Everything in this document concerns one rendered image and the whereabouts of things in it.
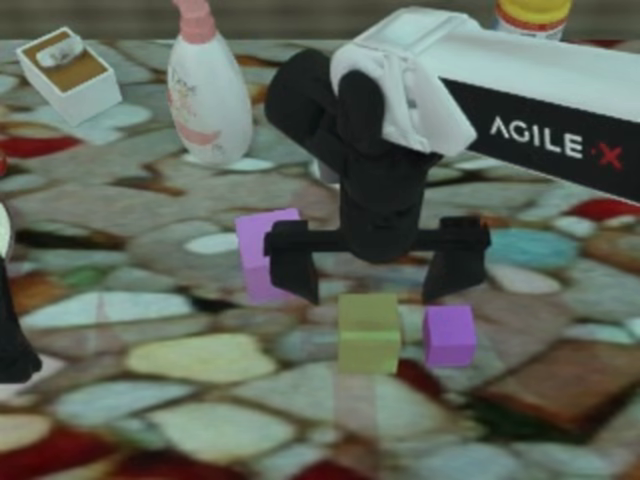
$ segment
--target purple cube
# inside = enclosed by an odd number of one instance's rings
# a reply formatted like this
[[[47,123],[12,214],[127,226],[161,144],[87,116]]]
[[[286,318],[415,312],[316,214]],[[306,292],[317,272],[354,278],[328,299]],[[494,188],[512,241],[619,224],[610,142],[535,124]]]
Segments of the purple cube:
[[[235,220],[240,260],[249,299],[253,304],[270,303],[291,298],[284,290],[271,284],[269,257],[264,255],[264,237],[275,222],[300,220],[295,208],[244,215]]]
[[[473,362],[476,332],[468,305],[427,307],[423,337],[429,367],[467,367]]]

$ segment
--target teal stone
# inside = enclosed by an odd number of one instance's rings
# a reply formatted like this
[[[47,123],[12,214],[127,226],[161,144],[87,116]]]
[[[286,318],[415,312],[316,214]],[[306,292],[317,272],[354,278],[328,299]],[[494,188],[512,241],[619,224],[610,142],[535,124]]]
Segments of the teal stone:
[[[554,270],[569,266],[580,254],[578,242],[544,230],[496,229],[491,232],[491,240],[487,251],[490,263]]]

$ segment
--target table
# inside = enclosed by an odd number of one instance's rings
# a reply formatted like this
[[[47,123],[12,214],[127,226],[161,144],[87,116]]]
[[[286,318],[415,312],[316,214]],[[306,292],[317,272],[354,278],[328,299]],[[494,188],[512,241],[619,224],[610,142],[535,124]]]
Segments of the table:
[[[280,62],[340,42],[231,42],[257,130],[251,159],[220,172],[182,158],[170,42],[92,42],[125,103],[77,128],[21,78],[19,43],[0,44],[0,192],[18,226],[16,308],[45,369],[0,386],[0,480],[640,478],[636,207],[493,159],[443,161],[422,224],[481,214],[494,246],[490,281],[443,300],[473,305],[475,364],[427,371],[428,256],[318,255],[317,307],[252,308],[243,292],[235,216],[337,221],[337,192],[261,102]],[[397,292],[404,324],[398,374],[369,387],[331,373],[337,295],[358,291]]]

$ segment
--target background wall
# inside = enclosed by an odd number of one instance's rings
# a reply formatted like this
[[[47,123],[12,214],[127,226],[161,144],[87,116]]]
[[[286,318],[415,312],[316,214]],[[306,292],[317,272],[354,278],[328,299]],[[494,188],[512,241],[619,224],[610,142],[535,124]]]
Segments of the background wall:
[[[210,0],[229,38],[350,38],[405,5],[464,11],[488,25],[495,0]],[[86,38],[172,38],[171,0],[0,0],[0,38],[68,25]],[[640,1],[575,0],[567,36],[640,38]]]

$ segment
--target yellow-green block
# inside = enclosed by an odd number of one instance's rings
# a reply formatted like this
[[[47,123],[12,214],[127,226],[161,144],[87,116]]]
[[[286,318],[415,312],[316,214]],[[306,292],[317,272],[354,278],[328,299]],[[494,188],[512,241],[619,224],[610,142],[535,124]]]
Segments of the yellow-green block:
[[[400,328],[397,295],[340,295],[338,371],[395,373],[402,347]]]

